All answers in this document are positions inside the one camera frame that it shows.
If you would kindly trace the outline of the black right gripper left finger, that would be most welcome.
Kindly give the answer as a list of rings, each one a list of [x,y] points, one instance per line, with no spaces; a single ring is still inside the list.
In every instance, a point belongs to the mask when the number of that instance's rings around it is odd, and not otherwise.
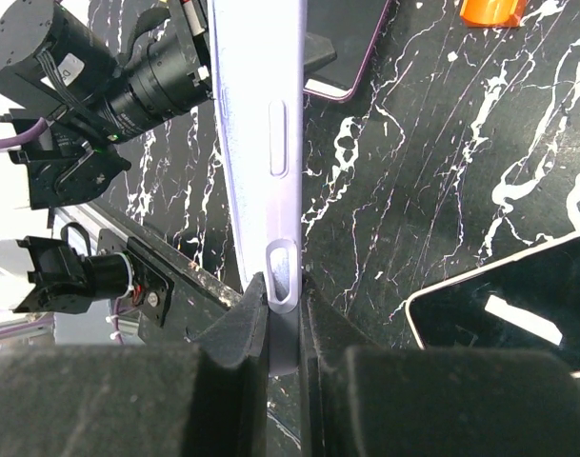
[[[0,456],[263,456],[269,308],[256,275],[194,342],[0,351]]]

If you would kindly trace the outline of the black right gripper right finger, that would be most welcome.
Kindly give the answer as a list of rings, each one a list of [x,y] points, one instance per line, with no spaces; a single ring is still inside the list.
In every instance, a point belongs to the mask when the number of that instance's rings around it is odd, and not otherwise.
[[[539,351],[375,344],[305,279],[306,456],[580,456],[580,387]]]

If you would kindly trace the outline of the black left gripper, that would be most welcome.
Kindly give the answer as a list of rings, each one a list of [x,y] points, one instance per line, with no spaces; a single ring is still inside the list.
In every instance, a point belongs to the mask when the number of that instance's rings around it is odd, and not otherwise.
[[[162,1],[137,16],[106,91],[111,141],[128,142],[210,98],[207,5]]]

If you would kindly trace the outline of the purple phone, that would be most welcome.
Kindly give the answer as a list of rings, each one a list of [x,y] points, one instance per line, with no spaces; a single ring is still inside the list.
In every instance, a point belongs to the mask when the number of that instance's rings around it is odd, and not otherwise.
[[[305,78],[305,92],[345,102],[357,89],[391,2],[309,0],[307,31],[327,38],[335,59]]]

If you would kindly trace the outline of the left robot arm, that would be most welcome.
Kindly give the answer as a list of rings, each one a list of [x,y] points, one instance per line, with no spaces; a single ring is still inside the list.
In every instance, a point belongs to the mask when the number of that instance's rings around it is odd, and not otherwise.
[[[212,95],[204,4],[166,1],[143,11],[117,53],[57,1],[17,1],[0,18],[1,116],[15,136],[0,151],[27,171],[32,209],[86,204],[131,164],[122,144]],[[134,294],[141,281],[122,252],[80,254],[65,238],[0,240],[0,309],[82,314]]]

